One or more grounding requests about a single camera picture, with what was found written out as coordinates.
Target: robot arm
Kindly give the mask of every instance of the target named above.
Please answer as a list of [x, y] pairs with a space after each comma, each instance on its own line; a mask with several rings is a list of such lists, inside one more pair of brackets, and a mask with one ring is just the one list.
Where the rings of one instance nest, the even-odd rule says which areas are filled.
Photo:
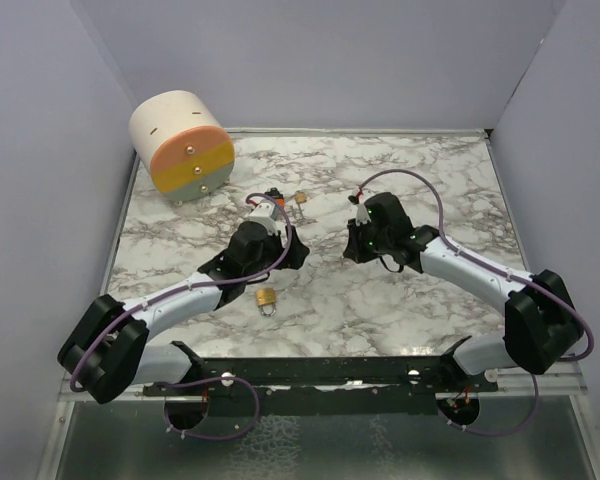
[[132, 384], [182, 380], [199, 364], [196, 355], [179, 342], [145, 348], [146, 344], [195, 315], [233, 301], [244, 292], [248, 277], [273, 267], [302, 267], [309, 249], [292, 226], [289, 247], [283, 248], [276, 217], [276, 207], [262, 201], [225, 250], [176, 285], [124, 302], [110, 295], [98, 297], [63, 345], [58, 362], [98, 403], [113, 400]]
[[[468, 338], [449, 352], [462, 372], [476, 375], [492, 368], [522, 367], [544, 373], [582, 336], [578, 322], [564, 309], [515, 278], [529, 280], [573, 306], [562, 279], [545, 270], [539, 275], [512, 270], [453, 240], [444, 241], [436, 228], [413, 227], [398, 198], [380, 193], [358, 205], [348, 222], [344, 257], [366, 263], [389, 255], [403, 267], [454, 283], [488, 303], [505, 317], [505, 332]], [[467, 257], [507, 273], [497, 275]]]

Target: marble table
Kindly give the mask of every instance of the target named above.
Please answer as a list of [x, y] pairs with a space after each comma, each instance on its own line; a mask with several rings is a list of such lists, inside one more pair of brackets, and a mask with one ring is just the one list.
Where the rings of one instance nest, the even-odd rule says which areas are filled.
[[[274, 316], [260, 315], [254, 294], [261, 286], [250, 286], [232, 304], [192, 318], [154, 344], [182, 340], [201, 356], [216, 357], [435, 355], [467, 335], [502, 328], [494, 310], [452, 284], [342, 258], [346, 222], [355, 214], [347, 201], [353, 187], [380, 170], [403, 167], [439, 190], [449, 235], [522, 268], [483, 138], [248, 136], [235, 139], [235, 147], [229, 183], [193, 203], [170, 203], [138, 169], [110, 293], [118, 299], [151, 294], [190, 275], [226, 247], [249, 213], [245, 195], [274, 186], [289, 196], [307, 193], [305, 219], [296, 212], [296, 225], [311, 255], [300, 271], [275, 271], [264, 284], [277, 292]], [[434, 198], [424, 185], [388, 175], [370, 184], [368, 194], [387, 190], [401, 198], [414, 225], [435, 225]]]

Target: white cylinder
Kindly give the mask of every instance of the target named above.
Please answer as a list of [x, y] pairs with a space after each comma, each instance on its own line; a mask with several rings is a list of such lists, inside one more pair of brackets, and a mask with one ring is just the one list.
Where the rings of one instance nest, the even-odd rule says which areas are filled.
[[129, 133], [154, 185], [171, 200], [206, 195], [233, 169], [231, 138], [193, 93], [146, 100], [131, 115]]

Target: wall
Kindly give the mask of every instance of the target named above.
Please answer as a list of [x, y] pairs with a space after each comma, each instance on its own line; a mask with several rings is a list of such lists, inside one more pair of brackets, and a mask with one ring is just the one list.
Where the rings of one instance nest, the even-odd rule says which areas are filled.
[[0, 2], [0, 480], [36, 475], [55, 355], [103, 274], [130, 113], [68, 2]]
[[600, 420], [600, 0], [567, 2], [493, 148], [531, 266], [561, 272], [596, 333], [583, 370]]
[[228, 127], [491, 128], [563, 0], [74, 0], [138, 101]]

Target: white marble surface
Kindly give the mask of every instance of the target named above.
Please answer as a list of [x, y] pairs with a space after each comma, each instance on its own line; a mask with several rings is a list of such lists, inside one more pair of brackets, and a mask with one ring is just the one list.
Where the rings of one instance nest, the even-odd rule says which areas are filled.
[[[297, 223], [311, 255], [300, 271], [275, 271], [277, 313], [259, 314], [254, 293], [159, 335], [203, 356], [347, 356], [438, 354], [467, 335], [490, 333], [502, 319], [454, 285], [377, 263], [342, 259], [352, 188], [380, 170], [413, 169], [430, 179], [445, 204], [447, 233], [466, 247], [521, 268], [486, 145], [481, 138], [246, 137], [235, 141], [230, 183], [208, 198], [177, 206], [140, 167], [111, 279], [115, 298], [150, 294], [182, 280], [226, 247], [249, 212], [247, 193], [275, 186], [304, 190], [306, 220]], [[436, 224], [433, 196], [406, 175], [373, 182], [368, 195], [398, 195], [414, 225]]]

